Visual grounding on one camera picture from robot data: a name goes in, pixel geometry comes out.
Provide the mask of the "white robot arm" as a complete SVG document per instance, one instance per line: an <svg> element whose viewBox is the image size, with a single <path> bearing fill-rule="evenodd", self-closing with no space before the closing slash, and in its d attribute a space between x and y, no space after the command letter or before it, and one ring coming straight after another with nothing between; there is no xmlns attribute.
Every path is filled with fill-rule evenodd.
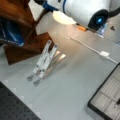
<svg viewBox="0 0 120 120"><path fill-rule="evenodd" d="M34 0L44 9L61 11L78 24L98 30L120 14L120 0Z"/></svg>

